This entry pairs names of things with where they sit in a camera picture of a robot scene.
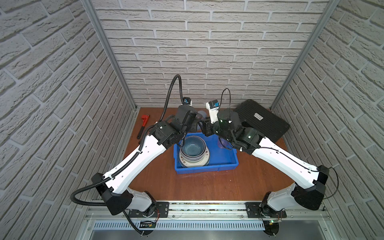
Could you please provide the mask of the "lavender bowl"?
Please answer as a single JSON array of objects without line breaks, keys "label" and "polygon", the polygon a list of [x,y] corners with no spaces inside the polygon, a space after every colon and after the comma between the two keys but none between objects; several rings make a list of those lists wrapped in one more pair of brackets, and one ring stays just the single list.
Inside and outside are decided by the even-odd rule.
[{"label": "lavender bowl", "polygon": [[189,155],[183,150],[180,150],[180,159],[184,162],[189,162],[193,164],[197,164],[201,161],[203,161],[206,158],[209,158],[209,151],[204,150],[204,151],[193,151],[192,155]]}]

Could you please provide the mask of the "grey blue bowl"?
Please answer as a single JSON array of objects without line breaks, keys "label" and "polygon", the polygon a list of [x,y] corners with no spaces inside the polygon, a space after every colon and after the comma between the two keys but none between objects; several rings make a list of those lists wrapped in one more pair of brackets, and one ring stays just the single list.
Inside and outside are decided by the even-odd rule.
[{"label": "grey blue bowl", "polygon": [[181,150],[185,151],[189,155],[192,155],[193,151],[204,151],[205,149],[206,149],[206,143],[199,136],[186,137],[184,144],[181,147]]}]

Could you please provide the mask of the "orange sunburst white plate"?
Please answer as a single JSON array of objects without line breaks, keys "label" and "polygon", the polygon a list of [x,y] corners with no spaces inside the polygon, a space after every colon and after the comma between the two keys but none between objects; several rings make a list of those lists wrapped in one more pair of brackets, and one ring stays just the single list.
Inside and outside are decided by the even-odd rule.
[{"label": "orange sunburst white plate", "polygon": [[183,168],[204,167],[209,164],[210,156],[209,150],[205,150],[197,157],[191,157],[185,155],[182,151],[179,151],[179,163]]}]

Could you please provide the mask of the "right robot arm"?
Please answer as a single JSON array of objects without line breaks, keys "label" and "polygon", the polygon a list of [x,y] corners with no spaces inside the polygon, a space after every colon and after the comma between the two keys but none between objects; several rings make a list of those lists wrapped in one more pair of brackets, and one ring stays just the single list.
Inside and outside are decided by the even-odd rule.
[{"label": "right robot arm", "polygon": [[207,102],[206,109],[210,118],[201,125],[206,136],[217,135],[230,147],[269,163],[294,181],[284,189],[265,194],[259,205],[262,215],[272,217],[294,206],[313,211],[320,208],[329,176],[327,167],[306,163],[278,147],[260,131],[243,126],[239,115],[230,109],[222,109],[218,100]]}]

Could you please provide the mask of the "pink clear plastic cup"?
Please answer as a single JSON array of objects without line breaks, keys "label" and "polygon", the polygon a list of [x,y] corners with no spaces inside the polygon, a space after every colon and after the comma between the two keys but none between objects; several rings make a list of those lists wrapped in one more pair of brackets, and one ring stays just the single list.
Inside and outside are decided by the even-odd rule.
[{"label": "pink clear plastic cup", "polygon": [[220,149],[227,149],[227,150],[231,150],[232,148],[230,147],[228,141],[222,139],[222,138],[219,138],[218,139],[218,147]]}]

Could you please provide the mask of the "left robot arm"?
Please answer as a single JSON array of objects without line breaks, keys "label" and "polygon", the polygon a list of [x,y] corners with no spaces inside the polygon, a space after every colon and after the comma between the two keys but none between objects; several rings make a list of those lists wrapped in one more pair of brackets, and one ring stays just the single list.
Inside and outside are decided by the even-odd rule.
[{"label": "left robot arm", "polygon": [[96,189],[113,216],[127,209],[138,210],[147,217],[153,214],[156,200],[152,195],[132,190],[129,185],[152,160],[178,144],[187,133],[195,132],[202,119],[195,108],[180,105],[175,115],[148,127],[140,145],[120,164],[104,175],[92,177],[93,183],[104,181]]}]

